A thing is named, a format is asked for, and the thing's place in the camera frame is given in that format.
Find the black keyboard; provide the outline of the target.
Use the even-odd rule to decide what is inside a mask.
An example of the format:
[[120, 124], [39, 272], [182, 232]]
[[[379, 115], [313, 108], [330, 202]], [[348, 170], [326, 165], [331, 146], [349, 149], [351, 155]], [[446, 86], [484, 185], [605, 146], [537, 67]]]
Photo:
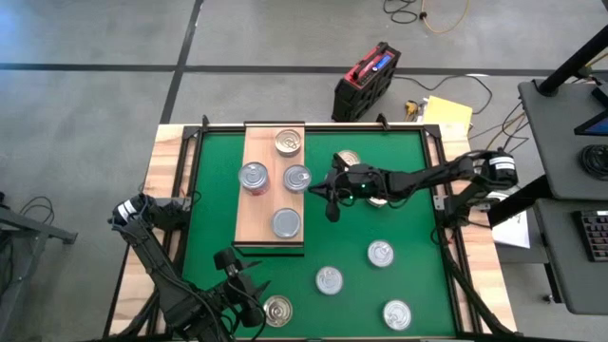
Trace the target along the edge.
[[574, 222], [591, 262], [608, 262], [608, 210], [575, 211]]

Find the grey metal stand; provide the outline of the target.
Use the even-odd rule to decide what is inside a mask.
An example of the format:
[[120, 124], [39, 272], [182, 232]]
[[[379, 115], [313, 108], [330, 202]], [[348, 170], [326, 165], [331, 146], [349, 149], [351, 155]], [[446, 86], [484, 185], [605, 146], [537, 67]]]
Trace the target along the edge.
[[49, 198], [34, 197], [18, 212], [4, 199], [0, 192], [0, 342], [10, 337], [48, 240], [73, 244], [78, 236], [52, 225], [55, 215]]

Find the black aluminium table frame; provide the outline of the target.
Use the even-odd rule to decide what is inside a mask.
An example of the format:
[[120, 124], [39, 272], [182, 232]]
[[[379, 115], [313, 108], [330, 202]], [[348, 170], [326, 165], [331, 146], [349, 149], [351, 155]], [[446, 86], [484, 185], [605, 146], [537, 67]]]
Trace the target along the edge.
[[[332, 168], [333, 154], [342, 150], [356, 152], [360, 163], [387, 169], [389, 171], [416, 172], [422, 169], [450, 162], [457, 157], [445, 154], [442, 145], [442, 132], [436, 125], [415, 123], [265, 123], [251, 122], [241, 124], [211, 124], [208, 122], [191, 126], [172, 125], [175, 135], [175, 146], [158, 144], [146, 173], [143, 194], [154, 198], [158, 204], [165, 205], [174, 200], [187, 211], [186, 226], [181, 230], [167, 233], [155, 228], [156, 236], [165, 252], [176, 265], [178, 273], [183, 275], [188, 235], [193, 210], [200, 199], [197, 180], [200, 170], [200, 158], [203, 140], [211, 134], [240, 134], [245, 141], [245, 130], [248, 125], [290, 125], [297, 124], [305, 130], [305, 165], [312, 174], [309, 186], [322, 182]], [[240, 338], [235, 332], [236, 342], [269, 341], [296, 342], [298, 340], [356, 340], [396, 342], [401, 339], [418, 340], [424, 338], [464, 338], [467, 335], [462, 322], [463, 313], [482, 318], [491, 334], [509, 336], [510, 330], [486, 307], [481, 297], [473, 288], [462, 263], [455, 260], [463, 240], [461, 226], [446, 226], [440, 219], [443, 217], [443, 201], [447, 197], [460, 194], [469, 186], [466, 180], [456, 180], [449, 184], [427, 188], [431, 194], [435, 225], [431, 232], [431, 241], [439, 248], [446, 276], [446, 287], [454, 319], [455, 332], [448, 336], [409, 336], [407, 330], [396, 331], [391, 337], [319, 337], [287, 338], [263, 337], [258, 339]], [[255, 261], [256, 256], [243, 256], [232, 243], [237, 258]], [[164, 338], [168, 341], [182, 339], [167, 325]]]

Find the white paper sheet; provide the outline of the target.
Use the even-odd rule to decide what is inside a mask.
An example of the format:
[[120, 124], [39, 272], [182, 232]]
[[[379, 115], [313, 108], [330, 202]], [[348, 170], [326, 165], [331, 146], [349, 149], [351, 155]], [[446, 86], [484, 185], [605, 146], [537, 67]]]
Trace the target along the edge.
[[496, 243], [530, 248], [527, 212], [523, 211], [492, 228], [492, 236]]

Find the wooden board tray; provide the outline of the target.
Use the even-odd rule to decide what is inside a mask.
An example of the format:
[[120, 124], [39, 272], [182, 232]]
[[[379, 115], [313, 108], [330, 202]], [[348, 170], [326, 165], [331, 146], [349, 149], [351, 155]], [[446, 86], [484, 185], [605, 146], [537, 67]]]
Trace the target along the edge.
[[[282, 129], [294, 129], [301, 138], [299, 153], [291, 158], [280, 156], [275, 148], [276, 134]], [[244, 164], [260, 162], [269, 172], [270, 189], [261, 196], [251, 196], [239, 189], [237, 223], [232, 242], [245, 257], [302, 257], [304, 230], [292, 238], [277, 237], [272, 230], [272, 217], [281, 208], [294, 209], [304, 221], [304, 195], [292, 193], [283, 185], [283, 173], [291, 165], [305, 163], [305, 130], [297, 124], [248, 125], [243, 147]]]

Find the green table mat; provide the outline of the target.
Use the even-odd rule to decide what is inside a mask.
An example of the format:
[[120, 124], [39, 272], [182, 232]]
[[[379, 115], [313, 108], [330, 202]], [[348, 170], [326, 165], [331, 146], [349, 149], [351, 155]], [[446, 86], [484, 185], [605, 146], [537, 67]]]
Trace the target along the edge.
[[[202, 143], [196, 203], [187, 241], [183, 275], [202, 289], [225, 278], [213, 256], [235, 236], [238, 170], [244, 138], [211, 134]], [[325, 216], [326, 202], [313, 194], [304, 198], [304, 255], [256, 256], [250, 271], [256, 284], [270, 280], [266, 295], [283, 295], [294, 308], [290, 322], [266, 327], [263, 337], [395, 337], [383, 319], [385, 304], [406, 302], [412, 319], [409, 336], [448, 336], [455, 332], [447, 281], [439, 248], [431, 241], [434, 214], [431, 194], [417, 192], [403, 207], [374, 207], [360, 200], [341, 211], [338, 222]], [[394, 260], [379, 268], [368, 260], [368, 247], [385, 240]], [[324, 266], [344, 279], [340, 293], [317, 290], [315, 276]]]

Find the white label can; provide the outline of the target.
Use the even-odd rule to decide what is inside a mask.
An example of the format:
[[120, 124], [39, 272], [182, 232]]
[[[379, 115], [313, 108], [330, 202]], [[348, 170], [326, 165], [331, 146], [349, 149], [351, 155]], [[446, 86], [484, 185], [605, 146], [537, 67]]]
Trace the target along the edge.
[[300, 215], [291, 208], [277, 210], [271, 221], [272, 230], [278, 238], [294, 238], [300, 231]]

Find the grey desk top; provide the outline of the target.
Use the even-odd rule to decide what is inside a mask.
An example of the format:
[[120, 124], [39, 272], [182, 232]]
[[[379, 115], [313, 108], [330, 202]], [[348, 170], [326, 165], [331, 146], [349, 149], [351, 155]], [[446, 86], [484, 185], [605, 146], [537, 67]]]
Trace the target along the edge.
[[581, 136], [575, 128], [605, 107], [592, 96], [591, 84], [565, 84], [543, 96], [531, 82], [518, 84], [520, 98], [538, 148], [552, 195], [560, 200], [608, 200], [608, 181], [597, 180], [579, 165], [589, 144], [607, 144], [606, 136]]
[[575, 211], [608, 210], [608, 201], [539, 199], [540, 226], [558, 301], [573, 314], [608, 315], [608, 262], [591, 262], [573, 219]]

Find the green label can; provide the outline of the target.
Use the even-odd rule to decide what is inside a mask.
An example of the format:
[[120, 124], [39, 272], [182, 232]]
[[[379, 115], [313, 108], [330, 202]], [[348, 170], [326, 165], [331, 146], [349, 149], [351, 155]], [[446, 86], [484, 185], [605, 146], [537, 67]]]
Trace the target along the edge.
[[311, 171], [302, 164], [291, 165], [283, 173], [283, 185], [292, 193], [305, 192], [311, 181]]

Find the red black tool case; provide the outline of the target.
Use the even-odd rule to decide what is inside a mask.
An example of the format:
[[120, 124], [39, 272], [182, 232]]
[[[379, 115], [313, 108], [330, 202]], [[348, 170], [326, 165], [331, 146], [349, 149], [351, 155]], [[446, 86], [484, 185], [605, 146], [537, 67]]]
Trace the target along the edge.
[[387, 91], [401, 52], [378, 43], [339, 80], [334, 89], [332, 120], [358, 121]]

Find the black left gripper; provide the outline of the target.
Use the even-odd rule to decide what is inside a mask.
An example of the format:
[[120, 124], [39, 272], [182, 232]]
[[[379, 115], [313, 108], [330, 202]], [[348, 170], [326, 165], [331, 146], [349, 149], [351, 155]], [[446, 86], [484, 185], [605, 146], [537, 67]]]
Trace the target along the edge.
[[222, 303], [235, 315], [237, 321], [246, 328], [261, 325], [264, 322], [264, 311], [260, 309], [259, 299], [271, 281], [267, 280], [257, 287], [253, 279], [245, 273], [261, 263], [237, 258], [232, 248], [226, 248], [214, 254], [215, 267], [226, 274], [226, 279], [219, 284]]

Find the teal label tuna can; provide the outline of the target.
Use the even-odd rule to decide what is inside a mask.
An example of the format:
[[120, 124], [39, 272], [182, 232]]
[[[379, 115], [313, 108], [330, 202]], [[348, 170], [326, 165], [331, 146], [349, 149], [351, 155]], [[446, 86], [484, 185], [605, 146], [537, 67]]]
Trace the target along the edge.
[[316, 273], [315, 285], [324, 295], [337, 295], [344, 285], [343, 275], [333, 266], [324, 266]]
[[392, 246], [385, 240], [374, 240], [370, 243], [367, 251], [370, 263], [379, 268], [386, 268], [394, 260]]

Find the tablet screen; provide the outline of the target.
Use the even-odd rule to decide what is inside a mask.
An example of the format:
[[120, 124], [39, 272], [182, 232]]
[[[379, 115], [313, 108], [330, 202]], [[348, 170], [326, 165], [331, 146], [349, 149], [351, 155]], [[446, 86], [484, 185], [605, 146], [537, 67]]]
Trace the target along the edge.
[[603, 106], [603, 110], [590, 120], [574, 129], [576, 135], [608, 137], [608, 83], [597, 85], [591, 92], [592, 97]]

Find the yellow paper pad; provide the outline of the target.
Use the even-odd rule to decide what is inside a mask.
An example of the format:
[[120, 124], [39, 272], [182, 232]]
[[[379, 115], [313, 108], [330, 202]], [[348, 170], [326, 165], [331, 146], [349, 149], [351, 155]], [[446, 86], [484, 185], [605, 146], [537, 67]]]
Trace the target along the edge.
[[423, 105], [422, 122], [438, 124], [455, 135], [466, 136], [472, 116], [473, 109], [467, 105], [429, 96]]

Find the black pole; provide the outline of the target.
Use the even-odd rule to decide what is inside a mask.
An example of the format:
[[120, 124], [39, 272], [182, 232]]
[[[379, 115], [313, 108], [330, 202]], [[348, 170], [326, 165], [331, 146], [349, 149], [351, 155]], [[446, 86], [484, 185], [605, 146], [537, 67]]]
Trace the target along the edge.
[[569, 59], [559, 66], [544, 81], [535, 84], [543, 96], [554, 96], [559, 87], [570, 77], [578, 73], [593, 58], [608, 48], [608, 24], [595, 34], [587, 43], [577, 50]]

